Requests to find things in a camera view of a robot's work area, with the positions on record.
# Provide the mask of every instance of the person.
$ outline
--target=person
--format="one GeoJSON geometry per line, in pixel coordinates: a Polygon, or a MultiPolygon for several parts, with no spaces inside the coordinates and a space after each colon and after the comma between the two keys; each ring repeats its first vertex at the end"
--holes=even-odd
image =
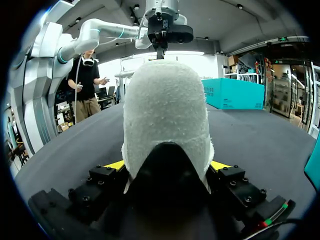
{"type": "Polygon", "coordinates": [[[85,51],[84,54],[73,61],[73,67],[68,76],[68,85],[72,89],[76,89],[76,107],[73,102],[73,109],[75,110],[76,123],[101,111],[98,101],[95,98],[95,85],[105,85],[109,79],[106,77],[100,78],[98,63],[92,57],[94,49],[85,51]],[[76,85],[76,75],[78,64],[78,76],[76,85]]]}

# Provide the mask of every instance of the black table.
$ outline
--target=black table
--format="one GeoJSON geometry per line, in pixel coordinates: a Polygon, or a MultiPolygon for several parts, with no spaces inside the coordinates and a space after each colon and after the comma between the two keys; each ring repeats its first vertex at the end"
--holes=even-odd
{"type": "MultiPolygon", "coordinates": [[[[315,139],[285,119],[263,110],[219,110],[207,106],[214,160],[239,165],[267,199],[277,195],[296,202],[289,216],[301,218],[316,196],[304,175],[315,139]]],[[[46,144],[17,174],[16,184],[27,201],[40,190],[55,188],[65,197],[96,166],[122,159],[123,104],[76,124],[46,144]]],[[[279,228],[283,238],[292,228],[279,228]]]]}

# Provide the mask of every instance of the ceiling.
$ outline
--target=ceiling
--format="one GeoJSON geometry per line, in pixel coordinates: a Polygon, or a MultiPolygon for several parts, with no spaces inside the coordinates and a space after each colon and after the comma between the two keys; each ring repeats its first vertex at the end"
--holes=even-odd
{"type": "MultiPolygon", "coordinates": [[[[81,24],[92,18],[106,22],[133,26],[130,18],[135,4],[140,5],[134,13],[140,21],[145,12],[146,0],[80,0],[57,22],[64,33],[73,38],[79,36],[81,24]]],[[[303,34],[295,19],[277,0],[180,0],[180,14],[187,17],[195,38],[209,37],[219,42],[225,53],[280,36],[303,34]]],[[[118,39],[101,37],[98,54],[115,48],[115,43],[134,44],[118,39]]]]}

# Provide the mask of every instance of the teal box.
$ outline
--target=teal box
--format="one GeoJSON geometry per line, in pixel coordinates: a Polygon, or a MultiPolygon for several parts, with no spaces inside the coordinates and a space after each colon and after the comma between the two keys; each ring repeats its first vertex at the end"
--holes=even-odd
{"type": "Polygon", "coordinates": [[[230,78],[203,79],[205,101],[217,109],[263,109],[265,86],[230,78]]]}

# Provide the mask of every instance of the robotic arm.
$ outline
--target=robotic arm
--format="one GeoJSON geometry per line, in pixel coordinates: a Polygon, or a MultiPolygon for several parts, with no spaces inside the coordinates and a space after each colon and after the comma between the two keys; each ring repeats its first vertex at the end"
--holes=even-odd
{"type": "Polygon", "coordinates": [[[57,59],[66,64],[79,54],[96,48],[100,35],[136,39],[137,49],[147,49],[152,44],[157,58],[163,59],[168,43],[189,43],[194,38],[193,29],[186,25],[186,17],[179,14],[178,4],[178,0],[147,0],[139,27],[89,19],[81,26],[79,38],[59,49],[57,59]]]}

